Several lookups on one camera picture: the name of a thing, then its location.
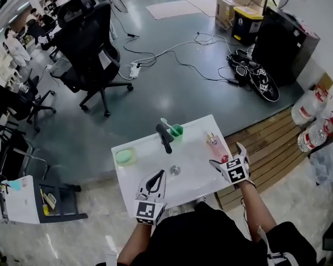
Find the pale floor rug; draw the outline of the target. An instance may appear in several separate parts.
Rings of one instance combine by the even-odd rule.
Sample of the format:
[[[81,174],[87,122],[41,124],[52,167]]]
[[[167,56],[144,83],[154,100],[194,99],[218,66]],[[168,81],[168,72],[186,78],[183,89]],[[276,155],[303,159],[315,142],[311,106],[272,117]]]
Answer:
[[[201,13],[199,8],[187,2],[186,0],[154,4],[147,6],[146,9],[156,20]]]

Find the black oval tray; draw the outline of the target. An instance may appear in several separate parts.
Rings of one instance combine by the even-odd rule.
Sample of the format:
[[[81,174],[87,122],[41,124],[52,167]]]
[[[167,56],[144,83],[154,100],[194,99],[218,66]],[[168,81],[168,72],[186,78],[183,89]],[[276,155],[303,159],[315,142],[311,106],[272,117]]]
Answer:
[[[250,84],[255,92],[265,101],[277,102],[280,93],[269,73],[262,66],[249,68]]]

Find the wooden slat platform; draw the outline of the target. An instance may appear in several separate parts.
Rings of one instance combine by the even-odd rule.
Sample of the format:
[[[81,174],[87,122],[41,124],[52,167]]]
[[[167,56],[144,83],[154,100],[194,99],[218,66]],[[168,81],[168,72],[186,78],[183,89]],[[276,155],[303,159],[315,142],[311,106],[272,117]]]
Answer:
[[[288,175],[308,155],[297,138],[304,128],[297,126],[287,108],[263,121],[228,135],[225,141],[236,155],[236,143],[242,144],[250,159],[251,180],[258,192],[264,192]]]

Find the person's black clothing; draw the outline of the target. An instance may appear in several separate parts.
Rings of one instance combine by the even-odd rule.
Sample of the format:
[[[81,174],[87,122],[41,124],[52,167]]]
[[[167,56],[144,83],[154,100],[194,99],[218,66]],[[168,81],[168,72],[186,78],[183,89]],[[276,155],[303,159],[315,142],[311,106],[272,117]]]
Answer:
[[[293,223],[256,234],[259,241],[247,239],[226,213],[201,202],[162,220],[131,262],[96,266],[318,266],[316,251]]]

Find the person's right forearm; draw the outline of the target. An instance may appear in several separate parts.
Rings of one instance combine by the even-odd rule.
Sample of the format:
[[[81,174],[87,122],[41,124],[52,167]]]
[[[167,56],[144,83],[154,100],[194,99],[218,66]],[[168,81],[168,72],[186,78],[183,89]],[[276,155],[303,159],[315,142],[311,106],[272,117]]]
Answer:
[[[251,182],[242,181],[239,187],[244,199],[250,236],[254,242],[258,242],[260,240],[258,228],[267,233],[277,226],[276,221]]]

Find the green soap bar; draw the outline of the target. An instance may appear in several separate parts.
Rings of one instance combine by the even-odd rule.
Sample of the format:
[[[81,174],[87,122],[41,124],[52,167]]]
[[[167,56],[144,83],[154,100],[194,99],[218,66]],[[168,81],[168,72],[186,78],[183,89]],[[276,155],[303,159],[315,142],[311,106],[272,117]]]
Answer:
[[[124,165],[133,159],[133,151],[131,149],[120,150],[115,154],[118,165]]]

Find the pile of black devices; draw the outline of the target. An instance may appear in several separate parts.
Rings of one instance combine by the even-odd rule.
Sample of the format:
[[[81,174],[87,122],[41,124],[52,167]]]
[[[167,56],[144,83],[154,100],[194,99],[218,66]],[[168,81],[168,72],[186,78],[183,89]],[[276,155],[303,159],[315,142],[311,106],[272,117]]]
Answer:
[[[253,84],[250,73],[254,72],[258,64],[248,57],[248,53],[242,49],[236,49],[233,53],[229,54],[226,59],[234,73],[234,79],[238,86],[243,87],[250,85],[254,88],[255,85]]]

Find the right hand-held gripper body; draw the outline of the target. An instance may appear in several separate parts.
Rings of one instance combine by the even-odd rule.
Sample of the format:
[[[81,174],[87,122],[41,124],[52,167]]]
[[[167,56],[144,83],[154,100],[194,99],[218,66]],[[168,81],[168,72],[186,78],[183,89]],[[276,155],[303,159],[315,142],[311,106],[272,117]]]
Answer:
[[[220,165],[224,178],[232,185],[250,179],[249,163],[245,156],[238,156]]]

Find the clear water jug red cap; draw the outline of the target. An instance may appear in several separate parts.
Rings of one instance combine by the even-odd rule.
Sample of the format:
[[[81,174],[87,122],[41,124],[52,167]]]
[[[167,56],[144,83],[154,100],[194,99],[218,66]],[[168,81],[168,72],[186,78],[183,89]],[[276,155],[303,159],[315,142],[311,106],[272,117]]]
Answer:
[[[297,144],[302,152],[310,152],[325,143],[333,134],[333,111],[329,117],[318,117],[297,138]]]
[[[314,90],[306,91],[291,108],[291,117],[296,125],[303,126],[312,122],[327,106],[331,95],[327,89],[315,86]]]

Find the white side cabinet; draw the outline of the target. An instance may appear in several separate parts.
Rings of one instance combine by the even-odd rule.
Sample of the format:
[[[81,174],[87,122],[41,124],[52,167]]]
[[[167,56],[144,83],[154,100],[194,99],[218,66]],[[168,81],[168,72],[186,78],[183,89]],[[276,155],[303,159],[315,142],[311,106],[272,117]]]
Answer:
[[[37,203],[41,196],[35,195],[31,175],[0,184],[0,219],[13,222],[40,224]]]

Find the pale soap dish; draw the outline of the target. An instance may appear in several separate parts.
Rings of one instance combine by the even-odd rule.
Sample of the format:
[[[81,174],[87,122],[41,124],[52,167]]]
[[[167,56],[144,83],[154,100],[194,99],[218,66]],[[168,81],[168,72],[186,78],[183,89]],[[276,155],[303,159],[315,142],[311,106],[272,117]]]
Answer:
[[[135,162],[136,162],[136,160],[137,160],[137,152],[136,152],[136,149],[135,148],[133,148],[133,147],[130,147],[130,148],[128,148],[128,149],[131,149],[132,151],[133,151],[133,159],[130,161],[130,162],[128,162],[127,164],[124,164],[124,165],[118,165],[118,166],[129,166],[129,165],[133,165],[133,164],[135,164]]]

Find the black open shelf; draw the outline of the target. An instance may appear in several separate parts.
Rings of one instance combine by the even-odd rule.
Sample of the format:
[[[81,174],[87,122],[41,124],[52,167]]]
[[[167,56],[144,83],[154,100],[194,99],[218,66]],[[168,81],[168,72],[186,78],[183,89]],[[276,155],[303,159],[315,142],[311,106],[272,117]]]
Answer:
[[[50,212],[48,216],[45,216],[43,212],[40,189],[46,194],[51,193],[57,200],[55,209],[51,209],[48,205]],[[82,189],[79,185],[52,183],[46,180],[35,181],[34,195],[40,224],[87,219],[88,215],[86,213],[80,213],[78,211],[77,193],[81,191]]]

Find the black metal frame chair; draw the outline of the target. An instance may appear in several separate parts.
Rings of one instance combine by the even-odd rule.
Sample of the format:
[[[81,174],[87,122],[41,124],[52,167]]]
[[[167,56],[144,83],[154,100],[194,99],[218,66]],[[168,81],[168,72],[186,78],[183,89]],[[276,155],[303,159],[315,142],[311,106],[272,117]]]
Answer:
[[[17,127],[18,124],[0,114],[0,183],[26,176],[28,165],[33,160],[44,164],[42,179],[45,180],[51,166],[46,160],[34,155],[35,148],[24,138],[26,133]]]

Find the white sink basin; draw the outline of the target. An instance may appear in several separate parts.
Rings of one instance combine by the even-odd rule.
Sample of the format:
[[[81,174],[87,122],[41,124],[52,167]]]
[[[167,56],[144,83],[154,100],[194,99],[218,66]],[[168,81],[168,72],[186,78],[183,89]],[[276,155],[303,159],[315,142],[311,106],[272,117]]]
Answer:
[[[198,197],[220,191],[230,184],[210,163],[213,153],[206,143],[207,134],[219,136],[223,145],[227,144],[212,115],[183,124],[182,142],[171,143],[172,153],[167,154],[158,134],[152,134],[111,149],[117,151],[133,147],[137,152],[135,164],[118,166],[118,176],[124,203],[130,217],[134,216],[134,200],[141,180],[154,171],[166,172],[164,201],[167,208],[188,203]],[[173,176],[172,166],[179,166],[181,173]]]

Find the cream shelf object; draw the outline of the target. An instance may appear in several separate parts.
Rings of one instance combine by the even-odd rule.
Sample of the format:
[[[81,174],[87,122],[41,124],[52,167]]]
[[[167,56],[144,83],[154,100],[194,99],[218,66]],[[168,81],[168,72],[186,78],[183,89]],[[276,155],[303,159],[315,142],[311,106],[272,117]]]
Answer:
[[[57,200],[51,193],[44,193],[43,194],[44,200],[48,203],[48,205],[51,207],[51,209],[55,209]]]

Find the large black cabinet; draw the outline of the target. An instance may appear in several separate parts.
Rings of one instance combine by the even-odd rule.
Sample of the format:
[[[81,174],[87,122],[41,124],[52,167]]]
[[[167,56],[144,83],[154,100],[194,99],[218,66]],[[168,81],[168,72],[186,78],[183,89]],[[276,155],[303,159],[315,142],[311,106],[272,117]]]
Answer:
[[[267,7],[252,53],[252,59],[280,87],[297,80],[316,49],[320,37],[294,16]]]

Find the pinkish floor rug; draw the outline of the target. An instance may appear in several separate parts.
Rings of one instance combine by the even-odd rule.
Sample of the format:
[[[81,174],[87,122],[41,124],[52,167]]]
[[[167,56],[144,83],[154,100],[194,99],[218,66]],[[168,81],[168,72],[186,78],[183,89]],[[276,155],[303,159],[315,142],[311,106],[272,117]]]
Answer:
[[[186,0],[209,17],[216,15],[216,0]]]

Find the pink clear bottle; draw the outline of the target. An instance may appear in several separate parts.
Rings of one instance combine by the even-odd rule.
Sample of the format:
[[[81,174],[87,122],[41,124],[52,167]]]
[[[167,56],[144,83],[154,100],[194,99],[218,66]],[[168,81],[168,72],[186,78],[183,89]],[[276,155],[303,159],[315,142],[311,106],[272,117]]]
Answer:
[[[228,162],[229,154],[219,136],[214,135],[213,133],[208,133],[206,143],[213,153],[213,160],[220,163]]]

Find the black faucet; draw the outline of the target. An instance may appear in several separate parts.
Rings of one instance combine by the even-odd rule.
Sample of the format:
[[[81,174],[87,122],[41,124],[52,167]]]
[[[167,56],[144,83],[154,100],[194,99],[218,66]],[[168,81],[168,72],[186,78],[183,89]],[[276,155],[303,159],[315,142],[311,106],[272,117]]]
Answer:
[[[170,144],[174,141],[173,136],[167,132],[166,128],[162,124],[157,124],[156,131],[160,137],[162,145],[165,148],[165,152],[167,154],[171,154],[173,150]]]

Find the person's left forearm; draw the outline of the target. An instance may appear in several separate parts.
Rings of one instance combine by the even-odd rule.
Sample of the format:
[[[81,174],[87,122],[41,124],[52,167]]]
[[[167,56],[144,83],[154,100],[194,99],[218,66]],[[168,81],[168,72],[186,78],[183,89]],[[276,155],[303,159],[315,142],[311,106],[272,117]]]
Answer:
[[[137,224],[130,238],[117,258],[117,264],[130,265],[132,261],[148,248],[152,226]]]

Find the grey marble block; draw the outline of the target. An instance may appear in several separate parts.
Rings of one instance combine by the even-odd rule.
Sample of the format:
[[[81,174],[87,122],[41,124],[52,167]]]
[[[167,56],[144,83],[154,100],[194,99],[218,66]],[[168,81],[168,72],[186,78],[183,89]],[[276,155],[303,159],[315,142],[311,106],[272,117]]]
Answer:
[[[333,142],[312,153],[309,161],[318,185],[333,182]]]

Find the black bin yellow lid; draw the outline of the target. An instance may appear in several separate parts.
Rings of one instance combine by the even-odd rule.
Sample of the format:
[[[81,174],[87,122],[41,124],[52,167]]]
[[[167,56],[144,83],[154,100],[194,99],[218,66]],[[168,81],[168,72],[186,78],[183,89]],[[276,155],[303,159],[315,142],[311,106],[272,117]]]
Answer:
[[[263,15],[246,6],[234,7],[231,36],[242,45],[252,45],[260,29]]]

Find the yellow brush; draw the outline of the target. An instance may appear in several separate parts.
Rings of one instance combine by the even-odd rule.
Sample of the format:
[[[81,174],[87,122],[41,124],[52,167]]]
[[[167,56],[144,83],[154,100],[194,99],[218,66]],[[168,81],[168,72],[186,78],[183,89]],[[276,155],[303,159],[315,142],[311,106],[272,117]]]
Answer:
[[[46,201],[46,194],[42,191],[42,189],[40,189],[40,193],[41,193],[42,202],[43,202],[42,207],[43,207],[44,215],[48,216],[48,215],[50,215],[50,212],[49,212],[49,208],[48,208],[47,201]]]

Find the small black office chair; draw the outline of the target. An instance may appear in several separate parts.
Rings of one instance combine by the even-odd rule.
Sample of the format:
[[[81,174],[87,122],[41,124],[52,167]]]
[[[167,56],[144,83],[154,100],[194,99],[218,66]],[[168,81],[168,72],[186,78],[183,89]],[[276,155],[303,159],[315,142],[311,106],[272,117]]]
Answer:
[[[19,91],[17,93],[10,91],[0,85],[0,113],[9,113],[16,120],[26,120],[27,123],[34,125],[34,130],[39,133],[38,112],[42,110],[51,110],[56,113],[56,109],[51,106],[44,106],[42,103],[48,95],[55,95],[53,90],[48,90],[43,96],[37,97],[39,76],[28,79],[25,84],[28,85],[26,93]]]

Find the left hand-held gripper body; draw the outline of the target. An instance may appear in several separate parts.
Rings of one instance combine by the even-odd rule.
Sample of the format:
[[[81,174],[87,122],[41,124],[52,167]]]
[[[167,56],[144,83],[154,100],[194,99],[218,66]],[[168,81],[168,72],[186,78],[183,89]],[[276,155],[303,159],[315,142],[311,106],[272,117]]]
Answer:
[[[155,198],[141,193],[134,200],[134,218],[139,224],[157,226],[166,205],[164,200],[159,202]]]

